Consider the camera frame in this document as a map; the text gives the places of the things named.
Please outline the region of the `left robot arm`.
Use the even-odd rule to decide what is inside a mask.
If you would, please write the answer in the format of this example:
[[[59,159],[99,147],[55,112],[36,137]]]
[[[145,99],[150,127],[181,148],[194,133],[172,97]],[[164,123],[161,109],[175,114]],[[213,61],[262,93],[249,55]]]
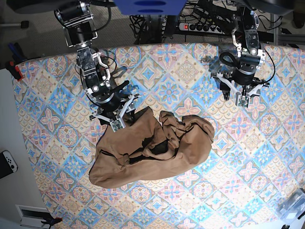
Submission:
[[[259,18],[254,11],[238,7],[232,19],[231,35],[236,54],[219,54],[218,61],[210,68],[210,72],[225,101],[233,93],[236,106],[248,107],[251,98],[260,96],[262,87],[270,86],[268,80],[255,77],[256,71],[265,62],[267,53],[260,46],[257,32]]]

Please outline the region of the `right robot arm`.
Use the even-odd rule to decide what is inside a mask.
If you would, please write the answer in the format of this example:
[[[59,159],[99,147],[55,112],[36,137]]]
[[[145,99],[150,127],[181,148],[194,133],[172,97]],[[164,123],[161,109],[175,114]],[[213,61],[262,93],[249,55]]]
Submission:
[[[136,121],[134,100],[137,94],[128,94],[129,81],[117,85],[106,60],[109,58],[93,48],[97,38],[90,4],[81,0],[70,1],[54,10],[55,18],[63,26],[66,43],[77,49],[77,66],[80,69],[84,93],[93,104],[90,119],[99,119],[114,131],[132,125]]]

